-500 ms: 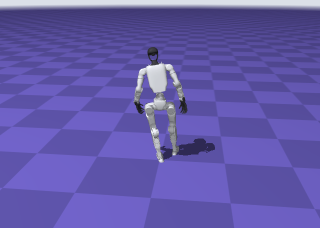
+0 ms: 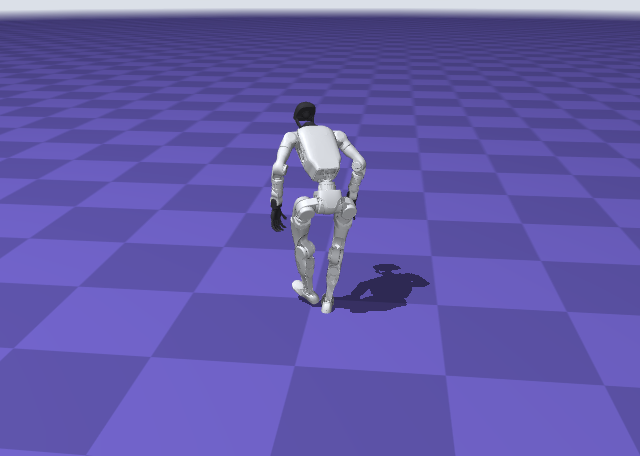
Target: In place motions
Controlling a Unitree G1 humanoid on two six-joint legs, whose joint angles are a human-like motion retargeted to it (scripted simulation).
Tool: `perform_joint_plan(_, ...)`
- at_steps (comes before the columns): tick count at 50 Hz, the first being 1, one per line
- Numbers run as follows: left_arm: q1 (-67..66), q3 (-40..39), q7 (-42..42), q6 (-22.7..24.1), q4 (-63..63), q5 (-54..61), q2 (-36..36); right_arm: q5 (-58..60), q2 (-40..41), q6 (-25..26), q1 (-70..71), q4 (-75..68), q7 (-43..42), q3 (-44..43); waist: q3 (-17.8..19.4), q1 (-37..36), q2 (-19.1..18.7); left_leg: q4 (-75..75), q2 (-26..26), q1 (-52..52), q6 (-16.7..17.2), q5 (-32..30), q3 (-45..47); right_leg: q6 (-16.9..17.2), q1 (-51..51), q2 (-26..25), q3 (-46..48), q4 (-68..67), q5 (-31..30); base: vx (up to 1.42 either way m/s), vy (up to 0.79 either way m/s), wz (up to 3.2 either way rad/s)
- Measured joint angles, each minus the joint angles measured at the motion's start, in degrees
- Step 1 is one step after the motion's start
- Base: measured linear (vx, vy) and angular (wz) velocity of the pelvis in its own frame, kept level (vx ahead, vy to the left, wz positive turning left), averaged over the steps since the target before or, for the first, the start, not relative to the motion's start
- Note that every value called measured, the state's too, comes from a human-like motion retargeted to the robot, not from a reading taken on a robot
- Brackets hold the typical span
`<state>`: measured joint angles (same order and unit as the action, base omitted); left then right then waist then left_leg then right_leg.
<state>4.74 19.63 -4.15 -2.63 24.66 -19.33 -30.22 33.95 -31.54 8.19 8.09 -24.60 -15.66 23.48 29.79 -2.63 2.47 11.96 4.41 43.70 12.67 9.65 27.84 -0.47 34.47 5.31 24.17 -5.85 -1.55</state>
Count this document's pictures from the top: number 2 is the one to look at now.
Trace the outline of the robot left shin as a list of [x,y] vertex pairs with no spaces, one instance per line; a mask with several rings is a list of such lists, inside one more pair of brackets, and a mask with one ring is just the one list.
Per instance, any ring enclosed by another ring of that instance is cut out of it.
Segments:
[[307,252],[301,245],[298,245],[295,248],[294,254],[297,269],[299,274],[301,275],[304,293],[310,294],[310,290],[313,292],[312,278],[314,273],[315,259],[313,256],[307,259]]

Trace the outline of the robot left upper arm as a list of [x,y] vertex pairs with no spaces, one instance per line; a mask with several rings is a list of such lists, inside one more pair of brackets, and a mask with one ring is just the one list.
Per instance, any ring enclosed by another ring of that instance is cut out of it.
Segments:
[[288,160],[290,153],[294,146],[298,142],[298,135],[296,132],[287,132],[283,140],[281,141],[280,147],[277,152],[277,160],[273,167],[273,174],[285,176],[287,173],[288,165],[286,165],[286,161]]

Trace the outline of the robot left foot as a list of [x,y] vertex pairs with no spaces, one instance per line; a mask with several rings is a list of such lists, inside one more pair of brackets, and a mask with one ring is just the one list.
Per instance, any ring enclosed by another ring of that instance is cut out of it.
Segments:
[[314,290],[313,292],[310,290],[310,294],[304,293],[304,287],[300,280],[293,281],[292,288],[297,294],[306,298],[311,304],[317,304],[320,300],[318,294]]

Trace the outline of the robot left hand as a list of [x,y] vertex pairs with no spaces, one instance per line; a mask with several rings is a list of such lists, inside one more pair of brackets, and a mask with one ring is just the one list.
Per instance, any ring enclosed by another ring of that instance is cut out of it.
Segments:
[[[272,212],[271,212],[271,226],[274,229],[274,231],[278,232],[281,230],[284,231],[280,225],[283,228],[286,228],[286,226],[284,226],[281,222],[281,216],[286,220],[287,218],[284,216],[284,214],[281,212],[281,208],[282,204],[277,206],[277,202],[275,199],[271,200],[271,208],[272,208]],[[279,225],[280,224],[280,225]],[[279,228],[279,229],[278,229]]]

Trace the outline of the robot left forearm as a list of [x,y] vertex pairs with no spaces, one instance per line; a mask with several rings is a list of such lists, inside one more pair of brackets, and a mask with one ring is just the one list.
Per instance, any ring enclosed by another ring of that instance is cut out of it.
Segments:
[[271,190],[270,202],[272,199],[275,199],[278,206],[283,202],[282,196],[283,196],[284,177],[280,175],[274,175],[273,167],[272,167],[272,175],[271,175],[272,190]]

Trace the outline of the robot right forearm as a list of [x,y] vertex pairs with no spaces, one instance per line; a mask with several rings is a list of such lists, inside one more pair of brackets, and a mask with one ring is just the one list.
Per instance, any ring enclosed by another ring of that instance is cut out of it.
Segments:
[[357,193],[359,191],[359,186],[361,184],[361,180],[364,178],[365,171],[366,171],[366,168],[363,169],[360,172],[352,171],[352,174],[351,174],[352,177],[351,177],[350,183],[348,185],[349,198],[351,198],[352,200],[356,200],[357,199]]

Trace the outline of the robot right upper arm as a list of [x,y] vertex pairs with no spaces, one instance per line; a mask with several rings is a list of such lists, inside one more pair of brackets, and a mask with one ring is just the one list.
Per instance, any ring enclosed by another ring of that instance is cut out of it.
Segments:
[[355,172],[360,172],[363,169],[365,169],[366,168],[365,159],[361,156],[361,154],[357,151],[357,149],[351,144],[346,134],[342,131],[335,131],[335,130],[332,130],[332,131],[334,132],[338,148],[347,157],[353,160],[352,169]]

